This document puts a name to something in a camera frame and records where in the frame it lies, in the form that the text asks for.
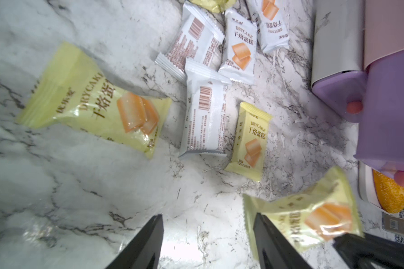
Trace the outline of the yellow cookie packet with barcode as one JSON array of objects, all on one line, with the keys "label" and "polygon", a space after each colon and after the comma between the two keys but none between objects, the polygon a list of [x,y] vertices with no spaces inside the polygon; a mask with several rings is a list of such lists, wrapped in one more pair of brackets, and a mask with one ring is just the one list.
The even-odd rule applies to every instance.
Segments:
[{"label": "yellow cookie packet with barcode", "polygon": [[269,122],[272,116],[256,106],[240,103],[232,158],[225,171],[240,174],[255,182],[262,179]]}]

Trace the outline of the white blue drawer cabinet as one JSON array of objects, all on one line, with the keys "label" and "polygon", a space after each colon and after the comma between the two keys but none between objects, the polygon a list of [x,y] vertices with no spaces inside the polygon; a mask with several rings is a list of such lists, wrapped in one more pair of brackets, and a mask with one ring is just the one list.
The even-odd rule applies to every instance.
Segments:
[{"label": "white blue drawer cabinet", "polygon": [[312,85],[404,50],[404,1],[317,1]]}]

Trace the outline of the yellow cookie packet front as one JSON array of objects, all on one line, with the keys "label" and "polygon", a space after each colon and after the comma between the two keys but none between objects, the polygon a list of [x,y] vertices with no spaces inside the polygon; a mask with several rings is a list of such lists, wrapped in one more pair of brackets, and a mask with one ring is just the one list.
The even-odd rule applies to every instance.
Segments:
[{"label": "yellow cookie packet front", "polygon": [[298,252],[346,233],[363,236],[358,205],[340,167],[332,167],[306,190],[272,202],[243,195],[244,219],[251,253],[258,260],[253,230],[258,213],[265,215]]}]

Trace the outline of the white cookie packet top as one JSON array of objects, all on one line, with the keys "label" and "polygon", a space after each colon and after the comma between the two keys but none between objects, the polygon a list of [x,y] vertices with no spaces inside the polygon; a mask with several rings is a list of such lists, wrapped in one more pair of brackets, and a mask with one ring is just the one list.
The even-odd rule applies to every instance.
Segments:
[{"label": "white cookie packet top", "polygon": [[275,49],[288,48],[289,34],[282,16],[282,1],[247,0],[252,22],[256,23],[260,50],[269,54]]}]

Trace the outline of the white cookie packet orange picture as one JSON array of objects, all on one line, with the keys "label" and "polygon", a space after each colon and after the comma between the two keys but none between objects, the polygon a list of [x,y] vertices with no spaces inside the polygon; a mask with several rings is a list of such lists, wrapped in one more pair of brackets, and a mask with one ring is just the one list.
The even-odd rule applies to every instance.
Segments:
[{"label": "white cookie packet orange picture", "polygon": [[255,56],[257,53],[257,26],[230,8],[224,13],[226,40],[222,64],[218,72],[242,84],[254,84]]}]

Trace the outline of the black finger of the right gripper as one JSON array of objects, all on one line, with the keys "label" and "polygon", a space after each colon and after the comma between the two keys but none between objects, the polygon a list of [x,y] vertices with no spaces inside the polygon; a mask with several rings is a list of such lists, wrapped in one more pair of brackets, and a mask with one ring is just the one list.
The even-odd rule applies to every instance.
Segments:
[{"label": "black finger of the right gripper", "polygon": [[404,245],[368,233],[363,237],[345,234],[334,239],[333,246],[351,269],[404,269]]}]

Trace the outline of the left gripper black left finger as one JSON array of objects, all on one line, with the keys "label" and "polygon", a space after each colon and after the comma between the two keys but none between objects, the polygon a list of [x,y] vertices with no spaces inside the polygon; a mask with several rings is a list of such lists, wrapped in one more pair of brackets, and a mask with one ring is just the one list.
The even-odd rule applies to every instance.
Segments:
[{"label": "left gripper black left finger", "polygon": [[157,269],[163,235],[163,217],[154,215],[106,268]]}]

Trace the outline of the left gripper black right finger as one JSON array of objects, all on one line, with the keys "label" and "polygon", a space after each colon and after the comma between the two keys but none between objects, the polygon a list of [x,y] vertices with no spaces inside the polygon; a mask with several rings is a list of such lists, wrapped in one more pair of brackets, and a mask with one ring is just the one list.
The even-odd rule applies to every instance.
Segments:
[{"label": "left gripper black right finger", "polygon": [[261,269],[311,269],[267,216],[256,214],[253,232]]}]

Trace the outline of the purple drawer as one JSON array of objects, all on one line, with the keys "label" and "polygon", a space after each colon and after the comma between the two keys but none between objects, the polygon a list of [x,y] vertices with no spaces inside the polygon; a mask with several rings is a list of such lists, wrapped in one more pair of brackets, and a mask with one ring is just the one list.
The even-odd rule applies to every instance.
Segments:
[{"label": "purple drawer", "polygon": [[362,101],[367,89],[368,75],[363,71],[347,71],[328,76],[313,84],[312,92],[343,119],[359,123],[362,112],[356,115],[346,112],[352,101]]},{"label": "purple drawer", "polygon": [[404,171],[404,50],[369,66],[355,158],[388,177]]}]

